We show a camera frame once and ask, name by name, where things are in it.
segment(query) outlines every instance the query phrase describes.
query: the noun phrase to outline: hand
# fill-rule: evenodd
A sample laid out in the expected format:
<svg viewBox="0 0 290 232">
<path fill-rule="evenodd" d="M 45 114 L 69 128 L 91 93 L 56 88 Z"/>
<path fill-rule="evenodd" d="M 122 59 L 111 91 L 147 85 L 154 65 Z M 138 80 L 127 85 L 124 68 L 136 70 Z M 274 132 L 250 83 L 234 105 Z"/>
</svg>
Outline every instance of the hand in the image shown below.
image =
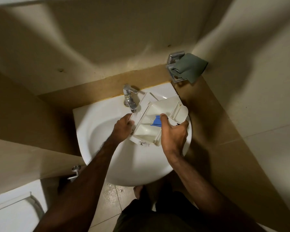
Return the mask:
<svg viewBox="0 0 290 232">
<path fill-rule="evenodd" d="M 124 117 L 120 118 L 117 123 L 114 125 L 114 129 L 112 134 L 110 135 L 110 139 L 114 141 L 116 144 L 120 144 L 122 141 L 126 140 L 129 134 L 132 132 L 132 125 L 134 121 L 129 121 L 130 114 L 126 114 Z"/>
<path fill-rule="evenodd" d="M 168 159 L 174 155 L 180 156 L 188 135 L 188 121 L 184 121 L 177 126 L 172 126 L 166 114 L 161 114 L 160 120 L 162 124 L 161 145 L 164 154 Z"/>
</svg>

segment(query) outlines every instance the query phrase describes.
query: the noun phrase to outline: faucet handle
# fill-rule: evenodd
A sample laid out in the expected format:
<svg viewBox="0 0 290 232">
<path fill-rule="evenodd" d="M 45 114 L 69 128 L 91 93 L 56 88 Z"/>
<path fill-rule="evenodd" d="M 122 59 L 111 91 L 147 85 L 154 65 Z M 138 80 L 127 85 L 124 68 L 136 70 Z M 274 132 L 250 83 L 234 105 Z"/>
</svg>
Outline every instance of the faucet handle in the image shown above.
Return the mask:
<svg viewBox="0 0 290 232">
<path fill-rule="evenodd" d="M 130 95 L 131 92 L 138 93 L 138 91 L 133 89 L 129 84 L 124 84 L 124 95 Z"/>
</svg>

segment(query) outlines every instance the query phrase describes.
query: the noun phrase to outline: foot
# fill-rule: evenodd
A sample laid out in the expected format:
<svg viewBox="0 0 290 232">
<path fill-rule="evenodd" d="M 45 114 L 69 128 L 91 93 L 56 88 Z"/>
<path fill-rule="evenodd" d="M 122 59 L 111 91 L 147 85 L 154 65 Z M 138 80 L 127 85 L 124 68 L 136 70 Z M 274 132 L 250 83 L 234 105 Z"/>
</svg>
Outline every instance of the foot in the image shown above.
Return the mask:
<svg viewBox="0 0 290 232">
<path fill-rule="evenodd" d="M 134 195 L 137 199 L 141 198 L 141 191 L 142 191 L 143 187 L 144 186 L 133 187 Z"/>
</svg>

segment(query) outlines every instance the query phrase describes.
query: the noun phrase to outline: forearm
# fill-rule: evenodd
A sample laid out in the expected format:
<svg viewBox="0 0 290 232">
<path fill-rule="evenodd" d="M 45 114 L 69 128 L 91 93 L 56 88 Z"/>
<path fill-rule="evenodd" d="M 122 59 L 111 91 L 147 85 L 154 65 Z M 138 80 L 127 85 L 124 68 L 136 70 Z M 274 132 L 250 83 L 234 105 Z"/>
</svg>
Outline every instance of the forearm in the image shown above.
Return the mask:
<svg viewBox="0 0 290 232">
<path fill-rule="evenodd" d="M 35 232 L 88 231 L 117 146 L 111 138 L 105 141 L 90 164 L 47 211 Z"/>
<path fill-rule="evenodd" d="M 169 156 L 170 165 L 211 225 L 228 231 L 264 231 L 252 218 L 205 180 L 182 156 Z"/>
</svg>

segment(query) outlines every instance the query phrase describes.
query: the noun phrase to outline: green towel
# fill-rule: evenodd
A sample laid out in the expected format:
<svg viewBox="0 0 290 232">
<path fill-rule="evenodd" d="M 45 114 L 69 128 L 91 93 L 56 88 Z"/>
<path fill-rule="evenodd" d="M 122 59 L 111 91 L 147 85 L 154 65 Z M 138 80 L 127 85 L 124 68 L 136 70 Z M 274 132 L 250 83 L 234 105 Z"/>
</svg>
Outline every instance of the green towel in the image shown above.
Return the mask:
<svg viewBox="0 0 290 232">
<path fill-rule="evenodd" d="M 193 83 L 204 72 L 208 62 L 190 53 L 185 54 L 171 70 L 174 76 Z"/>
</svg>

